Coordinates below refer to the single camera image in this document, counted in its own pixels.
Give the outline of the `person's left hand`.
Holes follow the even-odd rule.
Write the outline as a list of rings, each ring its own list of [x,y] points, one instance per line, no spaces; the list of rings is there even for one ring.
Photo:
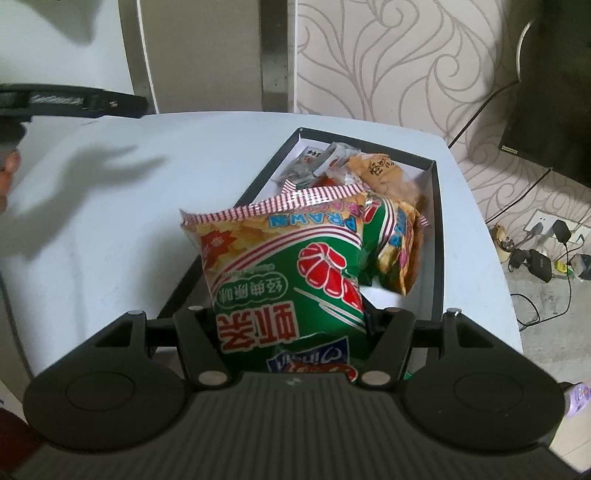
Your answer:
[[[13,177],[18,172],[21,165],[21,154],[18,149],[13,150],[5,159],[4,168],[0,171],[0,213],[3,214],[8,205],[8,195],[10,193]]]

